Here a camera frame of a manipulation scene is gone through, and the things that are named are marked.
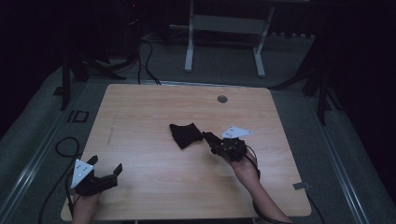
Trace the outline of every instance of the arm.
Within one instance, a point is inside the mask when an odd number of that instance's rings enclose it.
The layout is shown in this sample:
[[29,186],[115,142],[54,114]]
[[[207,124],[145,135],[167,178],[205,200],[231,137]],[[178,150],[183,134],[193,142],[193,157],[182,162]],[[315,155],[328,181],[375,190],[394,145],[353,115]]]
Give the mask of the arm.
[[72,224],[89,224],[96,213],[101,193],[84,197],[76,194],[74,196],[73,221]]
[[[250,154],[250,152],[247,153],[247,156],[256,162],[256,159]],[[257,175],[256,168],[247,158],[243,158],[240,162],[228,161],[228,163],[233,167],[233,171],[235,172],[238,180],[251,195],[253,202],[266,217],[283,222],[292,222],[280,210],[262,186]]]

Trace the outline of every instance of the tabletop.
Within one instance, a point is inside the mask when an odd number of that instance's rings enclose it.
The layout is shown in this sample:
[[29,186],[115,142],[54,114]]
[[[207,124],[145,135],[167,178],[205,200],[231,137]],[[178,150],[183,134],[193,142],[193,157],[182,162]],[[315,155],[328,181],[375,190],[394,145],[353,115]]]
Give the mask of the tabletop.
[[[221,103],[219,96],[228,101]],[[194,123],[221,134],[231,126],[254,149],[261,182],[288,216],[308,216],[311,207],[276,112],[264,88],[109,85],[82,160],[97,155],[98,177],[122,163],[119,185],[102,193],[95,219],[144,220],[256,217],[251,197],[232,168],[197,141],[180,149],[169,125]],[[70,220],[67,206],[62,218]]]

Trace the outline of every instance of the black fabric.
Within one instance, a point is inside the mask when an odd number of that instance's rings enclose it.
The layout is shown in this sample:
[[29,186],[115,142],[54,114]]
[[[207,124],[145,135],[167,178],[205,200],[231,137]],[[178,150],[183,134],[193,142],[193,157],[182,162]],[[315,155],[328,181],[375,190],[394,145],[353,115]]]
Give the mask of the black fabric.
[[171,129],[172,136],[174,137],[180,149],[184,149],[191,143],[204,139],[201,132],[194,123],[191,123],[187,126],[177,126],[176,124],[170,124],[169,128]]

